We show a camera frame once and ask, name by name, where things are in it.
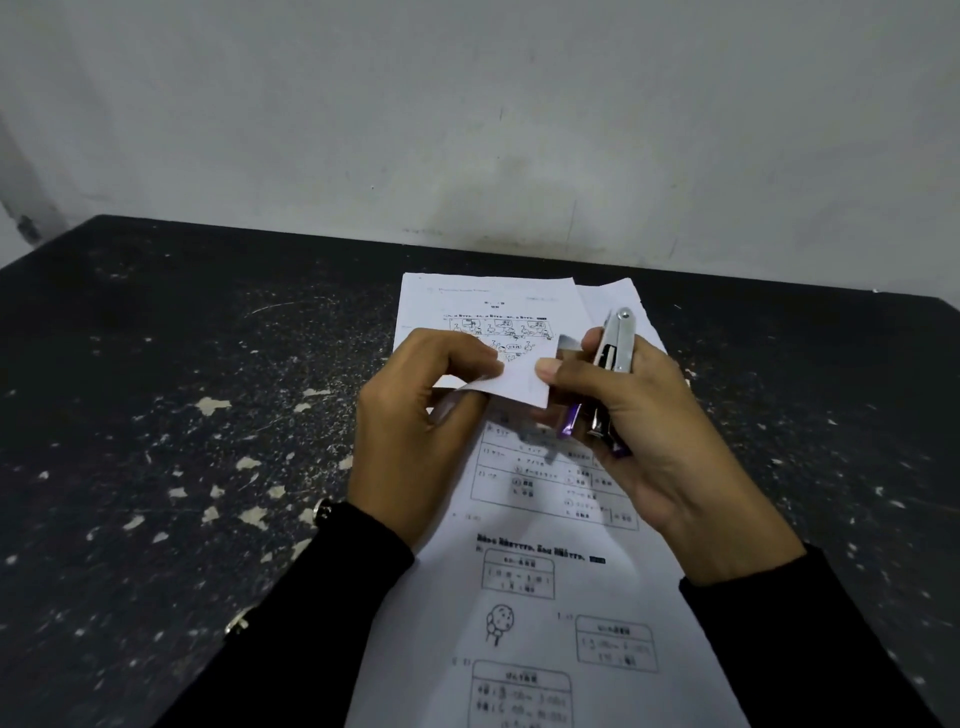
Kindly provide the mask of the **person's left hand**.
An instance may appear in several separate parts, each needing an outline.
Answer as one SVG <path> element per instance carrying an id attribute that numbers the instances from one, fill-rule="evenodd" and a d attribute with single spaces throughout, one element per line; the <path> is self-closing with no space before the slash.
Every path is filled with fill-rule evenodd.
<path id="1" fill-rule="evenodd" d="M 360 390 L 346 501 L 416 549 L 438 513 L 473 443 L 489 398 L 466 392 L 440 422 L 428 408 L 438 378 L 425 378 L 417 328 Z"/>

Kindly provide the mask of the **person's right hand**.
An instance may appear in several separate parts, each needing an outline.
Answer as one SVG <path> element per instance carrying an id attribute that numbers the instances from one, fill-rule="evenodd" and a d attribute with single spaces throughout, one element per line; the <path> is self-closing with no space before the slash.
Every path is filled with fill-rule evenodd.
<path id="1" fill-rule="evenodd" d="M 556 358 L 592 363 L 601 335 L 601 328 L 590 329 L 580 351 Z M 606 408 L 631 455 L 614 458 L 581 422 L 574 437 L 662 537 L 691 583 L 749 577 L 806 554 L 714 427 L 678 364 L 641 336 L 633 339 L 631 371 L 609 372 Z"/>

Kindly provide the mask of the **white paper sheet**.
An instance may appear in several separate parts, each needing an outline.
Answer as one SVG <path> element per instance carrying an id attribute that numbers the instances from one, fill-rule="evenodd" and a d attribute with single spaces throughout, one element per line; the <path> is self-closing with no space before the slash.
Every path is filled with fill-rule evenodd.
<path id="1" fill-rule="evenodd" d="M 460 402 L 467 392 L 481 392 L 513 403 L 545 408 L 548 386 L 536 375 L 536 363 L 541 358 L 557 358 L 559 351 L 580 351 L 578 340 L 566 334 L 496 341 L 503 370 L 495 377 L 482 377 L 462 383 L 443 396 L 429 410 L 429 416 L 438 423 Z"/>
<path id="2" fill-rule="evenodd" d="M 592 328 L 604 325 L 612 310 L 628 308 L 635 317 L 635 334 L 667 354 L 660 334 L 647 315 L 637 287 L 629 277 L 604 285 L 578 284 L 577 290 Z"/>

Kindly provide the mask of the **silver and purple stapler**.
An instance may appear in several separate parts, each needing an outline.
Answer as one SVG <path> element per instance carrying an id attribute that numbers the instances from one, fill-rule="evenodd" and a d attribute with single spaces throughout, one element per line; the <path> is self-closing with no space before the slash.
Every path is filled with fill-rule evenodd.
<path id="1" fill-rule="evenodd" d="M 599 345 L 592 358 L 592 366 L 604 371 L 629 374 L 632 370 L 637 317 L 629 307 L 611 309 L 603 326 Z M 569 404 L 560 421 L 558 436 L 573 436 L 577 423 L 585 434 L 602 442 L 615 459 L 631 455 L 614 426 L 609 409 L 597 399 L 577 400 Z"/>

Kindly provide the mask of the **person's right forearm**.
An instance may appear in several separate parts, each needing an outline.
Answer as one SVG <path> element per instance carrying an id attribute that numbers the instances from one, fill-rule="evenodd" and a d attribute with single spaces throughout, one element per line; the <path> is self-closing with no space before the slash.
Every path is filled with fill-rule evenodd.
<path id="1" fill-rule="evenodd" d="M 820 549 L 679 591 L 750 728 L 943 728 Z"/>

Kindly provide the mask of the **person's left forearm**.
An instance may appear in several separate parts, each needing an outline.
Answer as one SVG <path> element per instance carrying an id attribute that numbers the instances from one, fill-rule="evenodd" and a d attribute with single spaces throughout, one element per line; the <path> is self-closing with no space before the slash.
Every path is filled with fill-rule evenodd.
<path id="1" fill-rule="evenodd" d="M 343 728 L 374 618 L 413 564 L 387 526 L 332 506 L 246 627 L 152 728 Z"/>

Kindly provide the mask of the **printed worksheet with diagram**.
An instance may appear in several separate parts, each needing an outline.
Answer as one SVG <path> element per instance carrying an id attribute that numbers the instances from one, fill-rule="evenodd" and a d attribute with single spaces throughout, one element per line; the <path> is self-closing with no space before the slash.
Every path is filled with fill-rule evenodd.
<path id="1" fill-rule="evenodd" d="M 404 273 L 393 346 L 414 329 L 472 335 L 498 353 L 497 341 L 565 334 L 580 341 L 591 328 L 574 280 Z M 434 387 L 451 390 L 466 383 L 444 375 Z"/>

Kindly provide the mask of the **blank white paper sheet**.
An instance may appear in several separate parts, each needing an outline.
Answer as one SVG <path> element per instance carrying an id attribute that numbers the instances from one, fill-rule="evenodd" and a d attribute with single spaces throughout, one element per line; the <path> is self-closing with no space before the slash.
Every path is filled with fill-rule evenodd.
<path id="1" fill-rule="evenodd" d="M 578 284 L 577 290 L 592 328 L 604 325 L 612 310 L 628 308 L 635 317 L 635 334 L 667 354 L 660 334 L 647 315 L 637 287 L 629 277 L 604 285 Z"/>

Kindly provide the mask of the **printed worksheet with boxed tables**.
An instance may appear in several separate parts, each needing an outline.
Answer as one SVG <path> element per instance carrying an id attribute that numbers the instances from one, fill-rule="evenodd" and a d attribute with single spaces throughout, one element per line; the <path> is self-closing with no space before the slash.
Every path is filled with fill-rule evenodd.
<path id="1" fill-rule="evenodd" d="M 749 728 L 662 538 L 526 413 L 490 403 L 345 728 Z"/>

